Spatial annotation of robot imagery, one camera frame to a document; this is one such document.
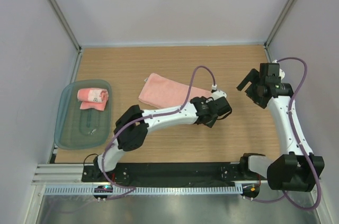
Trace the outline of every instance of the folded pink towel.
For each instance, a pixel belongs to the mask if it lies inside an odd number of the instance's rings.
[[[139,101],[159,109],[179,106],[184,103],[188,90],[188,85],[152,73],[141,90]],[[201,96],[208,98],[211,94],[210,91],[192,87],[189,100]]]
[[[82,101],[80,109],[104,111],[109,96],[106,89],[84,88],[78,91],[77,97],[79,101]]]

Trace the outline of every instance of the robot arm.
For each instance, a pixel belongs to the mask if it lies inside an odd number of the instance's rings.
[[[269,108],[280,142],[281,156],[276,161],[260,155],[246,156],[248,169],[267,177],[273,190],[309,192],[315,185],[315,179],[292,131],[288,107],[293,90],[290,84],[281,83],[281,75],[278,63],[260,64],[260,71],[252,69],[237,87],[241,91],[251,82],[245,92],[255,104],[263,109]],[[325,166],[324,160],[314,156],[307,144],[295,111],[295,102],[291,111],[298,136],[319,177]]]
[[[115,169],[117,162],[128,152],[142,146],[146,136],[156,130],[164,129],[179,124],[204,124],[212,128],[217,120],[229,116],[232,108],[226,100],[226,93],[221,90],[213,91],[209,98],[195,97],[186,105],[169,107],[158,110],[141,110],[139,105],[131,106],[125,114],[115,123],[117,126],[114,133],[117,133],[125,124],[141,117],[145,118],[140,124],[128,126],[117,138],[117,144],[114,144],[106,153],[104,158],[105,171]],[[99,155],[95,165],[102,171],[102,156]]]

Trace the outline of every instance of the pink and white cloth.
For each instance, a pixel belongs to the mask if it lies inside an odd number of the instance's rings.
[[[82,101],[80,109],[96,109],[104,111],[108,101],[108,91],[100,88],[80,89],[77,94],[79,101]]]

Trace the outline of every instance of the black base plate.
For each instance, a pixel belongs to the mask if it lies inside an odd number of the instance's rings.
[[[252,172],[244,175],[239,163],[118,163],[108,177],[120,185],[135,187],[222,187],[258,179]],[[84,167],[82,182],[106,179],[91,165]]]

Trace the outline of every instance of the wooden floor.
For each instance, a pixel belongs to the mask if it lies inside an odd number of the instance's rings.
[[[234,162],[243,153],[260,153],[275,159],[279,156],[279,142],[270,112],[236,89],[261,62],[267,62],[262,46],[85,49],[77,80],[103,79],[111,84],[113,131],[115,121],[131,105],[153,109],[138,101],[144,79],[151,73],[189,84],[197,65],[208,66],[218,88],[227,93],[233,113],[211,129],[186,125],[153,132],[141,148],[125,154],[121,162]],[[210,89],[211,84],[208,72],[198,71],[194,86]],[[105,145],[85,150],[59,149],[55,162],[81,163],[88,154],[100,154],[104,148]]]

